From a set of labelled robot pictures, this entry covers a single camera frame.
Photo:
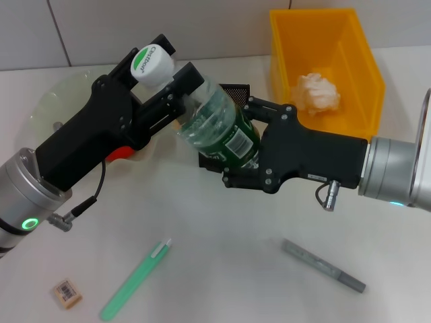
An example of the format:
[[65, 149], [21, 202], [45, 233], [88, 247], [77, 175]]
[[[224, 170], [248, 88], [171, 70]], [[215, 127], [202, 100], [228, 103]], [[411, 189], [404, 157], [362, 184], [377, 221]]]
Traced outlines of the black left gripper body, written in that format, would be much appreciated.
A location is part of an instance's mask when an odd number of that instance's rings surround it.
[[138, 124], [137, 84], [109, 75], [92, 85], [86, 105], [36, 149], [41, 177], [67, 191], [120, 147], [144, 148], [148, 131]]

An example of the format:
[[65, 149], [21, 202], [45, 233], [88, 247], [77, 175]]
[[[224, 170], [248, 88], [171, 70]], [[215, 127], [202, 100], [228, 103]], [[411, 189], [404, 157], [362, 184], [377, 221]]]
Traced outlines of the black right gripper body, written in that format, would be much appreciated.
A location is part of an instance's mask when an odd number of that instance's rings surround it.
[[359, 185], [368, 142], [303, 126], [291, 105], [275, 105], [261, 137], [259, 185], [269, 194], [291, 178]]

